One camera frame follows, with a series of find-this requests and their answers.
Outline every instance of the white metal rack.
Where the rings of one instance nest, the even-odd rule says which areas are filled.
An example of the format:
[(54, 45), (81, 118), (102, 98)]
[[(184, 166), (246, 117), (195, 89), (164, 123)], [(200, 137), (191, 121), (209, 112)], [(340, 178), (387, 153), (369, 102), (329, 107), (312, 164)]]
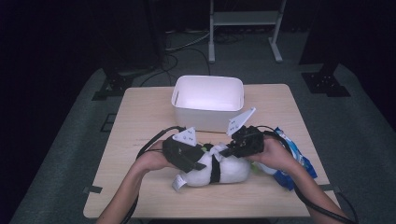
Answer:
[(282, 0), (279, 11), (242, 11), (242, 12), (215, 12), (214, 0), (210, 0), (210, 33), (209, 33), (209, 62), (215, 62), (215, 43), (213, 41), (215, 26), (224, 25), (274, 25), (272, 37), (268, 38), (277, 63), (283, 61), (276, 45), (280, 23), (287, 0)]

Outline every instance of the gray carpet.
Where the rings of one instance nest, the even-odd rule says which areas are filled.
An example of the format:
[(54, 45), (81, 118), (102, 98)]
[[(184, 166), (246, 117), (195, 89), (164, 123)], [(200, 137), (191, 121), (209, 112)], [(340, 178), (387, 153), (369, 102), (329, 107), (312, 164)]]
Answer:
[[(210, 74), (238, 77), (245, 84), (289, 85), (331, 183), (340, 187), (352, 202), (360, 223), (394, 223), (396, 133), (355, 75), (341, 64), (334, 74), (350, 97), (331, 98), (309, 92), (301, 73), (318, 71), (320, 65), (298, 65), (307, 33), (279, 34), (277, 43), (283, 63), (275, 62), (268, 36), (268, 33), (237, 35), (240, 40), (235, 43), (216, 45), (216, 62), (209, 65)], [(168, 47), (195, 38), (197, 35), (169, 35)], [(190, 48), (207, 56), (206, 42)], [(185, 49), (172, 55), (177, 58), (177, 66), (169, 74), (151, 78), (144, 86), (175, 85), (177, 77), (209, 73), (206, 60), (198, 51)], [(163, 67), (172, 67), (175, 62), (175, 58), (165, 57)], [(155, 72), (136, 78), (133, 86), (140, 86), (152, 74)], [(88, 197), (83, 190), (92, 184), (106, 146), (109, 133), (100, 132), (102, 124), (107, 114), (117, 113), (121, 101), (121, 97), (92, 101), (104, 80), (101, 69), (92, 74), (11, 223), (94, 223), (82, 214)], [(341, 198), (339, 202), (352, 215)], [(271, 221), (313, 223), (310, 218)]]

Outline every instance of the dark background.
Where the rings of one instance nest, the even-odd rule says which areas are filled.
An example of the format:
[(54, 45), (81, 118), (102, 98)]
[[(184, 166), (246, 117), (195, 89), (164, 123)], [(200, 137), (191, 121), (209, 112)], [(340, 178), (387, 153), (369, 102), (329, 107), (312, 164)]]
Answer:
[[(1, 223), (12, 217), (95, 70), (106, 62), (157, 66), (158, 34), (208, 28), (208, 1), (145, 1), (150, 9), (143, 2), (0, 0)], [(216, 10), (278, 7), (274, 1), (216, 2)], [(310, 30), (301, 63), (337, 58), (395, 127), (395, 21), (392, 1), (289, 0), (281, 30)]]

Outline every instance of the hand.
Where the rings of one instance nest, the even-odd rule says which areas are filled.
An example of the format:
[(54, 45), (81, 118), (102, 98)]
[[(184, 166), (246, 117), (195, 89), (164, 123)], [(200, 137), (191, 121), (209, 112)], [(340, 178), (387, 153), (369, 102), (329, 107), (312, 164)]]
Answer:
[(136, 165), (145, 169), (147, 172), (161, 170), (165, 167), (176, 168), (172, 163), (170, 163), (162, 152), (163, 140), (155, 142), (147, 152), (145, 152), (137, 161)]
[(264, 151), (247, 157), (248, 160), (257, 161), (270, 168), (282, 171), (292, 169), (298, 162), (271, 136), (264, 136)]

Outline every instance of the black mount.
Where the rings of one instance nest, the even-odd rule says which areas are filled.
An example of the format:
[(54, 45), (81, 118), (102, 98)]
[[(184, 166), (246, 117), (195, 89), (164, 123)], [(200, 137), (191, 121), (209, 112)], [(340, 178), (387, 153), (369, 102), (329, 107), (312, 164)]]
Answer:
[(106, 79), (99, 91), (92, 97), (93, 101), (104, 101), (107, 97), (123, 96), (125, 91), (132, 87), (132, 83), (136, 77), (142, 76), (154, 68), (137, 69), (137, 68), (114, 68), (104, 66), (103, 70), (106, 74)]
[(325, 63), (316, 73), (302, 73), (311, 93), (326, 93), (329, 97), (347, 97), (349, 92), (333, 75), (338, 63)]

